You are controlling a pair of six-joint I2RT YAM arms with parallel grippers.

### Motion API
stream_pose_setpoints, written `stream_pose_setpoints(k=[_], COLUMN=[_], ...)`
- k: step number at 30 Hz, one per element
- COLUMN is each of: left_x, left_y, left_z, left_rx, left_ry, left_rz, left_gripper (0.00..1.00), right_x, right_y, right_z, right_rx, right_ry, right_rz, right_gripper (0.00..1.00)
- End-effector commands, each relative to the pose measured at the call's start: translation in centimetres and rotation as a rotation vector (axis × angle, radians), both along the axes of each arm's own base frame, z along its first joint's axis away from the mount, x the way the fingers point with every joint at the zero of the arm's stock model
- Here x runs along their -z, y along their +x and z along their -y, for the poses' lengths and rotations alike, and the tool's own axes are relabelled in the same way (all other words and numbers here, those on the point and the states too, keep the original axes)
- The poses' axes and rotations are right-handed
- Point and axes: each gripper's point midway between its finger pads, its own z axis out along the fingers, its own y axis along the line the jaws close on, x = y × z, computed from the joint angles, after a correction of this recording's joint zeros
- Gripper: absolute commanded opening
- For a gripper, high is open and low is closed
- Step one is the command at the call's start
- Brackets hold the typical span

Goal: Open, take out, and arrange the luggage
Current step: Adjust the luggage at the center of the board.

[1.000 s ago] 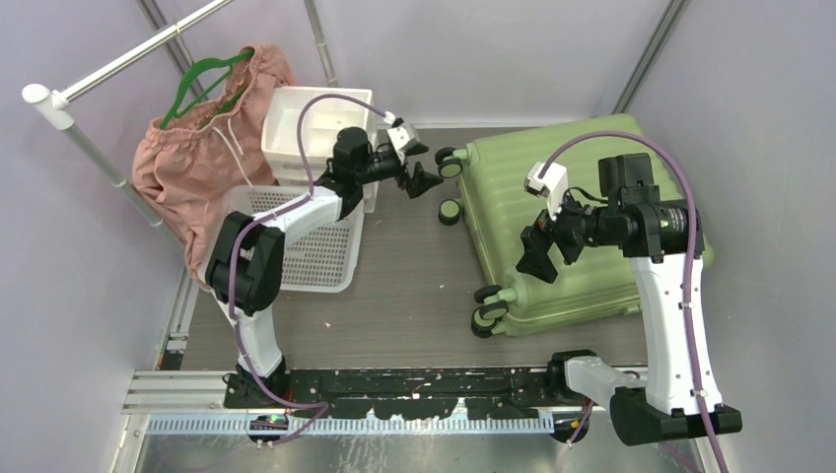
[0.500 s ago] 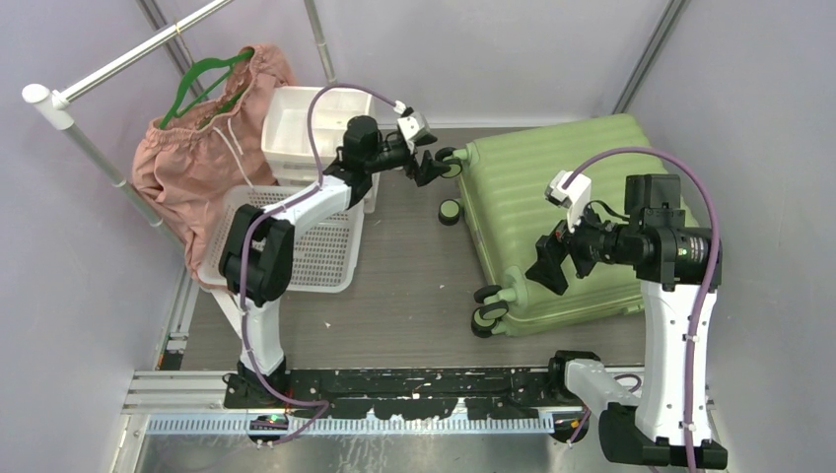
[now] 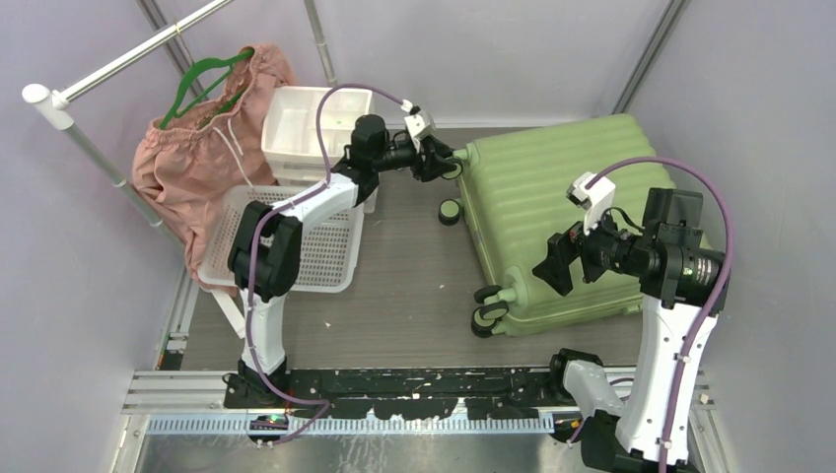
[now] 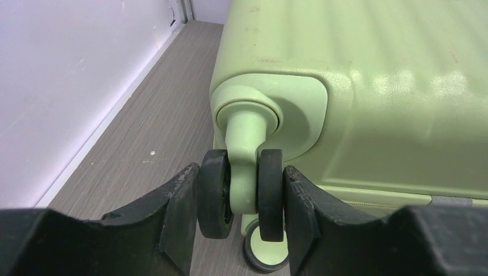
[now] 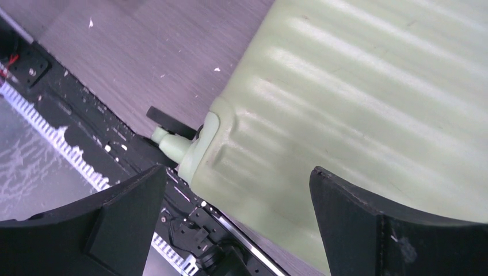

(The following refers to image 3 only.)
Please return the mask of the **green hard-shell suitcase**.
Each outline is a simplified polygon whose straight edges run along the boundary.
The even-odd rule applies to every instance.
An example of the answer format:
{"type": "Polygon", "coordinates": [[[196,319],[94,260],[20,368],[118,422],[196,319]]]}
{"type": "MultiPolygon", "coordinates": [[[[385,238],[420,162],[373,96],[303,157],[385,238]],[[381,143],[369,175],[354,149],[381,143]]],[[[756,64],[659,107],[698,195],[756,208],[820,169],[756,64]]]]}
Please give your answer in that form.
{"type": "Polygon", "coordinates": [[[631,234],[642,225],[650,188],[677,189],[669,172],[654,162],[650,140],[633,116],[481,138],[453,154],[461,162],[455,177],[460,195],[441,204],[439,218],[467,224],[485,275],[485,285],[474,293],[476,336],[531,335],[640,308],[640,284],[631,276],[608,271],[586,284],[575,260],[573,290],[560,296],[531,273],[545,258],[550,237],[583,224],[585,210],[566,197],[583,173],[615,184],[604,213],[631,234]]]}

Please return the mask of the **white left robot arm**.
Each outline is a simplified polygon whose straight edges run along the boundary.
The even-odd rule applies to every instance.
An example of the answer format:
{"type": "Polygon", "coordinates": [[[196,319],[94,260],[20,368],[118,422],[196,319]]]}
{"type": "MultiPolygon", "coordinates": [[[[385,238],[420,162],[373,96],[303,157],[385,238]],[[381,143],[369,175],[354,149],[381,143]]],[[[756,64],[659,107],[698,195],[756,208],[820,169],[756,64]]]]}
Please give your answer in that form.
{"type": "Polygon", "coordinates": [[[453,149],[433,136],[420,116],[406,120],[406,129],[391,134],[381,117],[361,116],[324,180],[291,199],[251,201],[244,208],[227,261],[245,307],[244,351],[233,380],[246,384],[261,405],[276,406],[287,395],[283,309],[301,271],[304,237],[364,203],[385,171],[410,169],[421,182],[460,174],[453,149]]]}

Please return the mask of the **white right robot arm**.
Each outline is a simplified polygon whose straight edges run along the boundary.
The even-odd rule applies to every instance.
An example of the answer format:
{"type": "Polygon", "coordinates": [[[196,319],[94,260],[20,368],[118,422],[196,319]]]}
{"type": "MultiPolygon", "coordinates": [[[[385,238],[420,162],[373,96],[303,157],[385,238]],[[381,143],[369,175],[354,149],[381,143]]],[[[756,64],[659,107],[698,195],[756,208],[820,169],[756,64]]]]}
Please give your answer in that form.
{"type": "Polygon", "coordinates": [[[562,349],[547,378],[550,397],[577,403],[583,421],[576,439],[583,464],[602,472],[694,472],[688,411],[701,350],[723,300],[709,296],[724,283],[722,252],[702,247],[701,194],[652,187],[636,234],[609,213],[596,228],[582,223],[547,241],[532,273],[559,295],[573,289],[570,266],[581,262],[585,283],[606,272],[634,277],[642,296],[643,333],[631,391],[622,399],[605,378],[600,357],[562,349]]]}

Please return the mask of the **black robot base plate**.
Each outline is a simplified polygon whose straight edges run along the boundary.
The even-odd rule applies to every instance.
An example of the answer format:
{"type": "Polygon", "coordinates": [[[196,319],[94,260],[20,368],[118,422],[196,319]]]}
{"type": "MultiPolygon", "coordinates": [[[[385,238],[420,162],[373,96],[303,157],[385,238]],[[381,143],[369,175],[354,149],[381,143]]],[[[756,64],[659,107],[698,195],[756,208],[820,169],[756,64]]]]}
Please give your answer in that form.
{"type": "Polygon", "coordinates": [[[228,409],[278,409],[302,419],[443,420],[462,405],[469,420],[532,419],[573,405],[548,368],[291,370],[271,391],[242,368],[222,377],[228,409]]]}

